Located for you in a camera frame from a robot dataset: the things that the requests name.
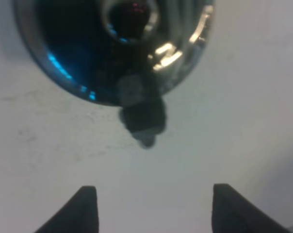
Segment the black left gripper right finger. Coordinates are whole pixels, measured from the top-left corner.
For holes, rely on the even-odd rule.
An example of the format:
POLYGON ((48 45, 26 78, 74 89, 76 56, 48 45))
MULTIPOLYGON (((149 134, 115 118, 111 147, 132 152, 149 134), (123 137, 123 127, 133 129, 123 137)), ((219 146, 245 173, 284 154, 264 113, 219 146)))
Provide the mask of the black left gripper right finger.
POLYGON ((228 184, 215 184, 212 199, 213 233, 293 233, 249 202, 228 184))

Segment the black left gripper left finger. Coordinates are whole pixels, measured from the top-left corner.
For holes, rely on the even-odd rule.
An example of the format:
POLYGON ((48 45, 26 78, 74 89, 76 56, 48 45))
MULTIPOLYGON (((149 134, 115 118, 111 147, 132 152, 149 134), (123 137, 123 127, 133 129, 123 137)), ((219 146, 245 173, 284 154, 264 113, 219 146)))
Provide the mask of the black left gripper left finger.
POLYGON ((94 186, 81 187, 38 233, 97 233, 98 199, 94 186))

